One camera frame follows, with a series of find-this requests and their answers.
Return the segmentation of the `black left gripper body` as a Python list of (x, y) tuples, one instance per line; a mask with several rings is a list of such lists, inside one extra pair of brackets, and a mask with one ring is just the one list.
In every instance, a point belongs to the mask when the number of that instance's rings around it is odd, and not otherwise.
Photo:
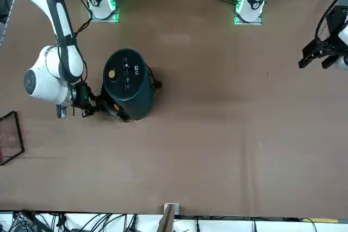
[(347, 5), (336, 5), (327, 18), (326, 42), (336, 51), (347, 53)]

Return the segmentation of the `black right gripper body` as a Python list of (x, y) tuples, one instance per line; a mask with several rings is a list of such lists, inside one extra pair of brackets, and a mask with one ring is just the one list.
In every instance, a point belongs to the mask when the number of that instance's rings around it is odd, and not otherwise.
[(87, 83), (80, 81), (79, 83), (74, 84), (73, 90), (75, 93), (73, 105), (79, 109), (90, 109), (92, 107), (89, 101), (91, 89)]

